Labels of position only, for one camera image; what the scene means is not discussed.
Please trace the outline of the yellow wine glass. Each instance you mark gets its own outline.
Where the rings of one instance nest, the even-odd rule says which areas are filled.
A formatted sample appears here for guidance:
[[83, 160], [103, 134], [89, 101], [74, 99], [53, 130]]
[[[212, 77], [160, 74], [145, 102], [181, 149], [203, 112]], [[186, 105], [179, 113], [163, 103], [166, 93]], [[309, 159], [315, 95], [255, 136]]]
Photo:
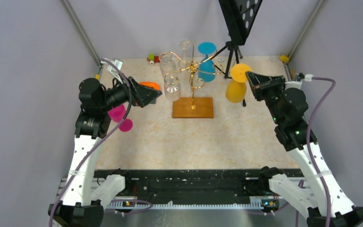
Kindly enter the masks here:
[[232, 80], [229, 82], [225, 97], [231, 103], [239, 103], [245, 99], [247, 92], [246, 82], [248, 78], [246, 72], [251, 72], [252, 69], [249, 65], [244, 63], [235, 64], [230, 70]]

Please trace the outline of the pink wine glass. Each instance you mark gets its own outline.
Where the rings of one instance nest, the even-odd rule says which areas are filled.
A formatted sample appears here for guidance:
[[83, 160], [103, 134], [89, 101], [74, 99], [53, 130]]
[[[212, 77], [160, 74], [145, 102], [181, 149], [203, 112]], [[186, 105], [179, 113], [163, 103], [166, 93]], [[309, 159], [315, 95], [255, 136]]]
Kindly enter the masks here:
[[[126, 107], [124, 105], [120, 105], [108, 111], [109, 117], [116, 123], [119, 123], [123, 116], [126, 113]], [[123, 123], [119, 126], [119, 130], [122, 132], [128, 132], [132, 129], [133, 122], [132, 120], [126, 118]]]

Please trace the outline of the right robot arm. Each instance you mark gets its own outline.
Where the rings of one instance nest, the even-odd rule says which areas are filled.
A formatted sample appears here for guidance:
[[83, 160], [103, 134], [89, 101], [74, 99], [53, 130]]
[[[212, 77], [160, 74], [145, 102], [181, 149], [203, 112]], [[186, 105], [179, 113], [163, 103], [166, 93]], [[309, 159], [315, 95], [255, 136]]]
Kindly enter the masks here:
[[312, 132], [317, 109], [308, 121], [303, 117], [309, 106], [301, 86], [316, 77], [299, 74], [295, 81], [286, 81], [283, 76], [251, 71], [246, 72], [246, 77], [255, 99], [264, 101], [269, 109], [278, 141], [296, 161], [311, 189], [311, 193], [306, 192], [278, 168], [264, 167], [259, 176], [259, 191], [283, 197], [310, 227], [357, 227], [363, 223], [363, 207], [356, 206], [341, 189]]

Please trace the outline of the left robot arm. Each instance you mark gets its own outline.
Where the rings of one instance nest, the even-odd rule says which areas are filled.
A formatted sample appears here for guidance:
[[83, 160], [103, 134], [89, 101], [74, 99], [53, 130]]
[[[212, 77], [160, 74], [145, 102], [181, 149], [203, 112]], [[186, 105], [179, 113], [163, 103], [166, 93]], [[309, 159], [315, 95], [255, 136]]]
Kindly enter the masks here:
[[92, 188], [101, 144], [113, 133], [108, 111], [128, 103], [145, 107], [162, 95], [160, 90], [139, 84], [128, 77], [122, 84], [106, 89], [98, 79], [88, 78], [79, 86], [81, 112], [76, 120], [73, 158], [67, 180], [53, 204], [49, 205], [49, 226], [98, 227], [105, 208], [117, 194], [131, 193], [133, 183], [122, 175], [109, 175], [96, 189]]

